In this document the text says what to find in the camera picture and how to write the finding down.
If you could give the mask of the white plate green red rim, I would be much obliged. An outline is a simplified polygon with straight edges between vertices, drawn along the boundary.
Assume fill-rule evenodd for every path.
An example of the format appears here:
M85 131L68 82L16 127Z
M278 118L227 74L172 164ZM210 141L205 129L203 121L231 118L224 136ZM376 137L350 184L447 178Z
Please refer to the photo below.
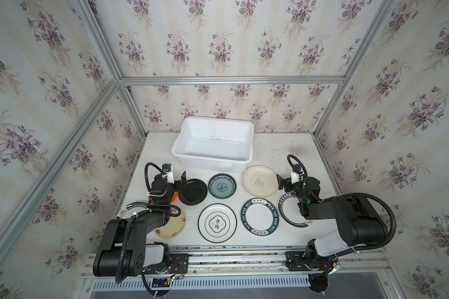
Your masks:
M294 192L282 194L278 199L278 211L283 220L297 228L305 228L312 224L312 220L305 219L299 210L299 200Z

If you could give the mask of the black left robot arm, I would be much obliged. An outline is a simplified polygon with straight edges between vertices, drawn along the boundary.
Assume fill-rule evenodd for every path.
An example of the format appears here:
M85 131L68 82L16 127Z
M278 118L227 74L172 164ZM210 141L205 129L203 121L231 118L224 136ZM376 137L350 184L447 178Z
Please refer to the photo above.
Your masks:
M128 218L112 219L102 236L94 259L92 273L96 277L113 277L117 284L127 277L140 275L145 268L147 235L182 215L172 204L175 182L171 172L160 171L150 182L145 175L148 202L145 210Z

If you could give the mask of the cream bear plate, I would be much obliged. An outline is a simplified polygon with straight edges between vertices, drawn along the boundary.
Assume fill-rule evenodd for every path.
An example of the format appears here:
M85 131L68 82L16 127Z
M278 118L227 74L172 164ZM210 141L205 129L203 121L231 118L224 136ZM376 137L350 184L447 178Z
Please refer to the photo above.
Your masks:
M248 194L258 198L267 198L278 192L276 173L267 166L248 167L241 176L241 183Z

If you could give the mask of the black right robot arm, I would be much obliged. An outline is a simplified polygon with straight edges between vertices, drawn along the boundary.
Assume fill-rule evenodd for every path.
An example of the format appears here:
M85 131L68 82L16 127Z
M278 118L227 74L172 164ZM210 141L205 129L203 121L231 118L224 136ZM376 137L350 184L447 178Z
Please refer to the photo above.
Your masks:
M290 178L276 176L278 189L286 197L297 199L299 214L306 221L335 220L337 229L308 242L303 252L287 252L286 267L290 271L323 271L330 269L342 255L383 247L392 240L395 228L386 225L371 202L387 212L389 206L366 193L349 193L320 199L320 182L296 173Z

